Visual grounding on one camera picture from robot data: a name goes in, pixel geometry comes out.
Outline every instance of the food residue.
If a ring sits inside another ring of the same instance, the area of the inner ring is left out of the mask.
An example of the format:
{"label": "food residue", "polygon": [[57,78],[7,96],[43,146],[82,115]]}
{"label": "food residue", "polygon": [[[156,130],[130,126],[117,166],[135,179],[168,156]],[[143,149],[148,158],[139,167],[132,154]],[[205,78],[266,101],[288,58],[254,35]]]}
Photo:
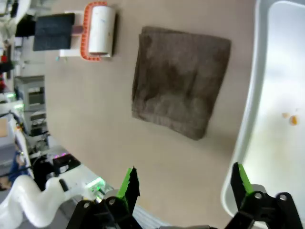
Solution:
{"label": "food residue", "polygon": [[292,115],[289,119],[289,123],[290,123],[290,125],[297,125],[297,123],[298,123],[297,116]]}
{"label": "food residue", "polygon": [[282,113],[282,116],[283,116],[283,118],[288,118],[290,116],[290,114],[285,112],[285,113]]}

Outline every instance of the blue clothing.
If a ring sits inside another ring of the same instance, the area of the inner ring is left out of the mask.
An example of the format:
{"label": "blue clothing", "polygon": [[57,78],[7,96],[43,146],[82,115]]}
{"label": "blue clothing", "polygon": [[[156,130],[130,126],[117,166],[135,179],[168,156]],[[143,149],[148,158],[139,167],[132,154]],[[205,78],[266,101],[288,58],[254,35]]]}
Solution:
{"label": "blue clothing", "polygon": [[25,166],[20,166],[19,167],[19,165],[17,163],[17,160],[16,160],[18,155],[19,155],[19,152],[16,151],[15,155],[14,155],[14,158],[13,158],[13,163],[12,163],[11,168],[10,168],[10,173],[12,173],[12,174],[9,175],[9,181],[11,182],[11,184],[13,184],[14,181],[17,179],[17,177],[19,177],[20,175],[28,175],[27,170],[17,172],[18,170],[25,168]]}

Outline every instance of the desk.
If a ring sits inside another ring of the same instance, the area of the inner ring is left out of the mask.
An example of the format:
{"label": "desk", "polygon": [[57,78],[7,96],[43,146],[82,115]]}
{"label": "desk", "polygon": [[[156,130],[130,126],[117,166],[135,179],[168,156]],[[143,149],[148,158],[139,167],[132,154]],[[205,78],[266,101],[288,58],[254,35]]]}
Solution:
{"label": "desk", "polygon": [[[57,1],[53,12],[84,9],[89,0]],[[138,169],[138,204],[171,224],[223,228],[229,216],[221,187],[241,124],[249,86],[254,0],[110,0],[119,11],[114,56],[99,63],[56,61],[46,53],[46,108],[51,134],[89,169],[119,188]],[[232,40],[232,52],[207,134],[193,141],[131,116],[142,26]]]}

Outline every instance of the orange plastic holder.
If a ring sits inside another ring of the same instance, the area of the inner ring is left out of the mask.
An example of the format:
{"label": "orange plastic holder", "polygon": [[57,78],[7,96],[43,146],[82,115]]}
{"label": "orange plastic holder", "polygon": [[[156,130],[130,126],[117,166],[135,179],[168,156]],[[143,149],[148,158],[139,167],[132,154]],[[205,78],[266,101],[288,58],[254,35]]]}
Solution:
{"label": "orange plastic holder", "polygon": [[90,2],[84,10],[84,21],[83,21],[83,32],[81,34],[81,57],[87,61],[100,61],[100,56],[93,56],[88,53],[89,46],[89,35],[90,35],[90,25],[91,25],[91,16],[92,9],[95,6],[107,6],[105,1],[93,1]]}

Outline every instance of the white tray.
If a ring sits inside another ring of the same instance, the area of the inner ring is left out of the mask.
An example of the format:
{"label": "white tray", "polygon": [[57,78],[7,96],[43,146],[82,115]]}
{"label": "white tray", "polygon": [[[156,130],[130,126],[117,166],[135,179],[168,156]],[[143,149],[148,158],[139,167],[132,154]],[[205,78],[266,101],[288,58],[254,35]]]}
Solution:
{"label": "white tray", "polygon": [[[222,204],[231,216],[237,211],[230,177],[238,161],[270,196],[289,192],[305,225],[305,0],[257,0],[254,35],[249,93]],[[290,124],[292,115],[297,125]]]}

